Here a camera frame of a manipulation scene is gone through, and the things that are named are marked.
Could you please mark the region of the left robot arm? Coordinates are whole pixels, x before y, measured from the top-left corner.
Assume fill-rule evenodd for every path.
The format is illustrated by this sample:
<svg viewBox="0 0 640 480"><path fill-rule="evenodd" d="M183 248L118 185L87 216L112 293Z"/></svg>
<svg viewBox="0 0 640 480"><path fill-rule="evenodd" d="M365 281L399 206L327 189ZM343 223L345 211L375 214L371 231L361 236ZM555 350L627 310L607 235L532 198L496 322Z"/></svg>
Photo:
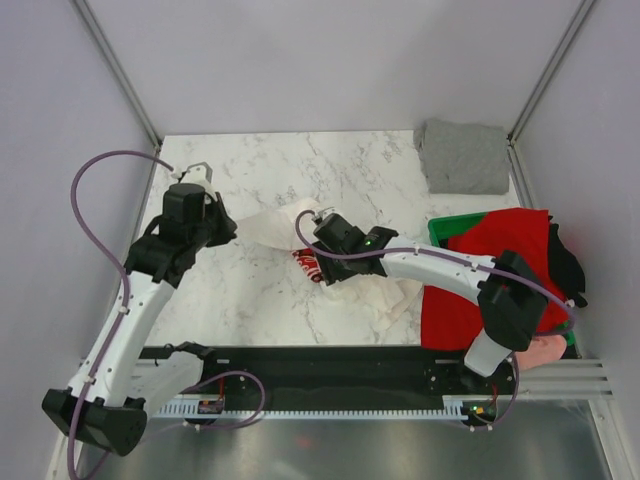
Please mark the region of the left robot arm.
<svg viewBox="0 0 640 480"><path fill-rule="evenodd" d="M162 212L130 247L125 281L88 358L64 389L50 389L42 409L59 430L118 456L140 442L148 419L192 387L208 393L219 369L211 348L184 342L140 377L136 364L159 314L203 248L235 239L220 194L206 180L175 183Z"/></svg>

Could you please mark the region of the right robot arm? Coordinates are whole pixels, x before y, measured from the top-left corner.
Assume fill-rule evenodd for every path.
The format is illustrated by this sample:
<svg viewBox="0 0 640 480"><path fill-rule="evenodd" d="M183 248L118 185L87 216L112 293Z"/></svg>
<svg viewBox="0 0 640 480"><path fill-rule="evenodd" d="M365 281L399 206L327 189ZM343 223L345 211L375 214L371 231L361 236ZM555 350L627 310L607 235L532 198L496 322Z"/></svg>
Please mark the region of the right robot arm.
<svg viewBox="0 0 640 480"><path fill-rule="evenodd" d="M385 227L365 233L338 213L311 214L313 250L356 275L413 280L476 305L482 327L458 368L467 392L483 392L499 365L528 349L549 300L534 271L517 253L470 255L429 246Z"/></svg>

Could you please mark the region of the white red printed t shirt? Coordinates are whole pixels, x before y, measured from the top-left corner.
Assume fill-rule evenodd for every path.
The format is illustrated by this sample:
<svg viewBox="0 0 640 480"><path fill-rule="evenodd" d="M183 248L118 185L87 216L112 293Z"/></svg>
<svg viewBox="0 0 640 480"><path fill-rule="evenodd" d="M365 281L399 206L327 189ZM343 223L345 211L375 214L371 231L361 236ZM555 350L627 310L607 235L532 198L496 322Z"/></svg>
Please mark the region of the white red printed t shirt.
<svg viewBox="0 0 640 480"><path fill-rule="evenodd" d="M334 207L325 207L312 198L303 198L239 220L237 236L241 240L288 252L328 299L368 307L381 328L391 326L418 296L422 284L413 280L359 275L347 270L337 260L317 257L304 246L295 232L294 223L298 214L307 209L329 213L336 211Z"/></svg>

